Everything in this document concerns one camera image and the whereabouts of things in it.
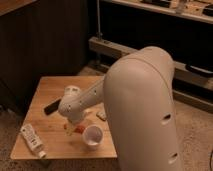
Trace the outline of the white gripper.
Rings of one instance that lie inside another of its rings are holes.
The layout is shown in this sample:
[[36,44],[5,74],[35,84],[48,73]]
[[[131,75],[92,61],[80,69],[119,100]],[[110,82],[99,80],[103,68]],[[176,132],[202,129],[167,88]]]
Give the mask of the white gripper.
[[68,116],[68,123],[65,125],[66,133],[71,136],[73,132],[75,131],[75,128],[77,124],[82,122],[84,118],[86,117],[85,112],[80,112],[80,113],[71,113]]

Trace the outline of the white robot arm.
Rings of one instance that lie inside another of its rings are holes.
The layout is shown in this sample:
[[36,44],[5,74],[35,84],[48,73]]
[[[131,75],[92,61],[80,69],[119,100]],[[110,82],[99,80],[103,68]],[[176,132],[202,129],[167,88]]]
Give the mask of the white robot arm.
[[183,171],[172,92],[174,61],[148,46],[117,60],[88,89],[67,90],[59,113],[71,123],[103,104],[122,171]]

